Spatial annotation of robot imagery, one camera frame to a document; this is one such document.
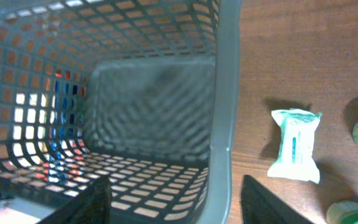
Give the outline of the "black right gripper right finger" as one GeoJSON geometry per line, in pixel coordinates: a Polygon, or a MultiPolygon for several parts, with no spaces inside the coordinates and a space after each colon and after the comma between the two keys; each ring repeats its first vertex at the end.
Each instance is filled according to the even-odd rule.
{"type": "Polygon", "coordinates": [[[246,224],[312,224],[250,175],[243,178],[241,207],[246,224]]]}

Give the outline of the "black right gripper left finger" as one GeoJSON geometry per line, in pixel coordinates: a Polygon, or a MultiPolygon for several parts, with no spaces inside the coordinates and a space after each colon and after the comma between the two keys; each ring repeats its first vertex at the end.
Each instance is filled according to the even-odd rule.
{"type": "Polygon", "coordinates": [[[39,224],[109,224],[111,184],[107,176],[92,182],[84,191],[39,221],[39,224]]]}

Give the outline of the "grey plastic mesh basket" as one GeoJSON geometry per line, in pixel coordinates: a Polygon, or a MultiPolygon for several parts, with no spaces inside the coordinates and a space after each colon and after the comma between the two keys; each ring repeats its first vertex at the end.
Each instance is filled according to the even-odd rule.
{"type": "Polygon", "coordinates": [[[110,223],[225,223],[240,1],[0,1],[0,208],[46,218],[92,182],[110,223]],[[81,75],[82,155],[51,161],[53,71],[81,75]]]}

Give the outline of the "blue cardboard food box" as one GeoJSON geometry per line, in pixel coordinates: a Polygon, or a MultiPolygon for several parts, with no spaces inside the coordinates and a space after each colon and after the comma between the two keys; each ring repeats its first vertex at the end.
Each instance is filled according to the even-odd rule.
{"type": "Polygon", "coordinates": [[[56,69],[52,73],[48,144],[51,161],[64,161],[82,155],[83,117],[86,87],[81,75],[56,69]]]}

